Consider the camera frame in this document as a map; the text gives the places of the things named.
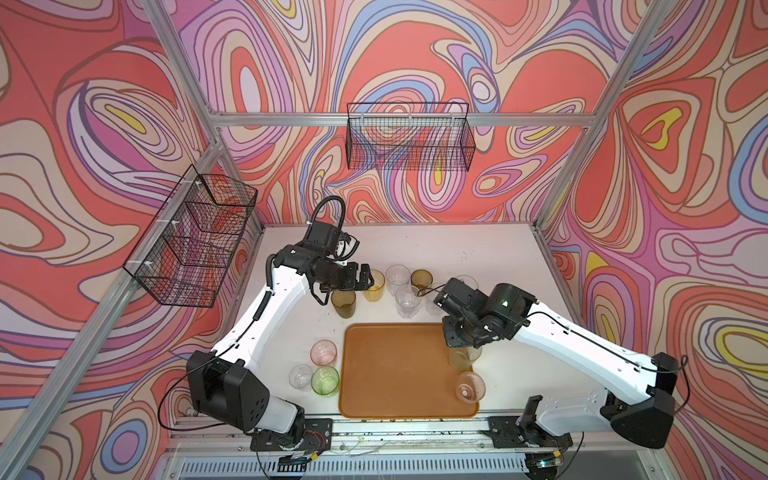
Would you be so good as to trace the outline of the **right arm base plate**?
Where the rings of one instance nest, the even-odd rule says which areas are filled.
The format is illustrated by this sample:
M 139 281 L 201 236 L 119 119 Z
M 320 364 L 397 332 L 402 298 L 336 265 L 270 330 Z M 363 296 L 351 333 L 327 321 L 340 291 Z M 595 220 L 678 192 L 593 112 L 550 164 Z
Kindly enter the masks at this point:
M 488 429 L 483 434 L 493 446 L 501 448 L 555 448 L 567 450 L 573 446 L 572 436 L 553 436 L 545 431 L 532 416 L 493 416 L 488 418 Z

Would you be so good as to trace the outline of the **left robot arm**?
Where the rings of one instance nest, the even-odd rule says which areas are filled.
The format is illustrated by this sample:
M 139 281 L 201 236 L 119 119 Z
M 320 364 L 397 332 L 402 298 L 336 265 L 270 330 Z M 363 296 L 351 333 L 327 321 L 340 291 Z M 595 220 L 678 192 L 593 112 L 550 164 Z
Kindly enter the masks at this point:
M 365 291 L 373 285 L 369 265 L 288 245 L 267 258 L 265 283 L 256 300 L 212 350 L 187 360 L 193 409 L 248 434 L 303 430 L 303 410 L 273 394 L 258 378 L 265 348 L 288 314 L 304 297 Z

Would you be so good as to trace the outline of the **tall pale green glass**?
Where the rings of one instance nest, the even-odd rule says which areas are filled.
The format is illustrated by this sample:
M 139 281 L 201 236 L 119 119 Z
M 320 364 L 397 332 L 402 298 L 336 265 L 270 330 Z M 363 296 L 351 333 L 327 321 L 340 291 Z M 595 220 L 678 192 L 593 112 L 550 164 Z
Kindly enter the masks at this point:
M 449 349 L 448 362 L 456 371 L 469 371 L 482 354 L 481 347 L 455 347 Z

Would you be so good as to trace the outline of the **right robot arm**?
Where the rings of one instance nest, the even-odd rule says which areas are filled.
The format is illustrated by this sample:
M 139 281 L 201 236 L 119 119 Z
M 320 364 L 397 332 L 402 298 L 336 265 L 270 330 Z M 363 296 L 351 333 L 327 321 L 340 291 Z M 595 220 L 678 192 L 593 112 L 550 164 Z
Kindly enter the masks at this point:
M 570 445 L 574 432 L 613 431 L 644 448 L 663 448 L 676 416 L 673 394 L 681 361 L 627 350 L 557 314 L 534 295 L 507 283 L 489 294 L 458 278 L 434 299 L 451 348 L 479 348 L 500 340 L 535 347 L 598 382 L 566 397 L 534 395 L 509 428 L 514 446 Z

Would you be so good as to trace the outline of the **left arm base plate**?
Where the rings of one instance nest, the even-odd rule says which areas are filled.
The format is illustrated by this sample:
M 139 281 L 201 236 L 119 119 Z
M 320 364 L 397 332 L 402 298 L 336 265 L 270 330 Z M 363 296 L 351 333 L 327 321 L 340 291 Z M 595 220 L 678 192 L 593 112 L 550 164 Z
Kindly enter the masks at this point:
M 300 420 L 287 433 L 259 429 L 253 435 L 253 452 L 321 454 L 332 445 L 333 420 L 329 417 Z

